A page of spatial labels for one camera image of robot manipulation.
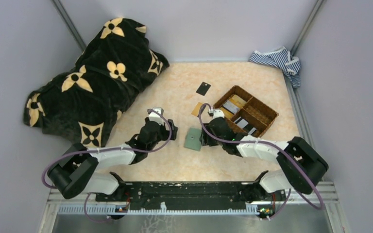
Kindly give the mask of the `green card holder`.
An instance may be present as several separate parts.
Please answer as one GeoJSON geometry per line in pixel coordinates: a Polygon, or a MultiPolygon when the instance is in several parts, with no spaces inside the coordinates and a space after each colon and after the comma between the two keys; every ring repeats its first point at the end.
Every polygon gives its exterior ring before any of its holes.
{"type": "Polygon", "coordinates": [[[184,148],[194,150],[194,151],[200,151],[202,148],[202,143],[200,141],[201,133],[202,133],[201,129],[189,128],[186,134],[184,148]]]}

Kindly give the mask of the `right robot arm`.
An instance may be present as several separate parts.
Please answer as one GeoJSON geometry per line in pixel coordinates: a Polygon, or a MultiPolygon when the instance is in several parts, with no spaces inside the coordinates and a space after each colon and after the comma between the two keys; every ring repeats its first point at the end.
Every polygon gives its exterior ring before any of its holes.
{"type": "Polygon", "coordinates": [[[278,170],[267,171],[255,181],[254,194],[260,200],[267,200],[275,191],[290,188],[311,194],[329,169],[328,163],[299,136],[289,141],[263,140],[234,132],[222,117],[202,124],[201,143],[219,145],[230,155],[278,164],[278,170]]]}

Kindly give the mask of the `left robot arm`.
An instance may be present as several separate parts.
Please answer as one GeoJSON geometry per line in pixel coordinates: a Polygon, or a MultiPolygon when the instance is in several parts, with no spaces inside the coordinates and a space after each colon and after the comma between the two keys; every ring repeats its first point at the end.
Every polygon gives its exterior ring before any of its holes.
{"type": "Polygon", "coordinates": [[[54,187],[65,199],[71,199],[82,192],[103,194],[115,201],[126,195],[126,183],[116,173],[100,173],[118,165],[134,165],[156,151],[155,146],[163,141],[167,144],[176,140],[178,127],[169,119],[160,125],[145,119],[145,125],[138,134],[117,148],[96,148],[90,150],[82,143],[72,145],[63,159],[51,165],[45,172],[54,187]]]}

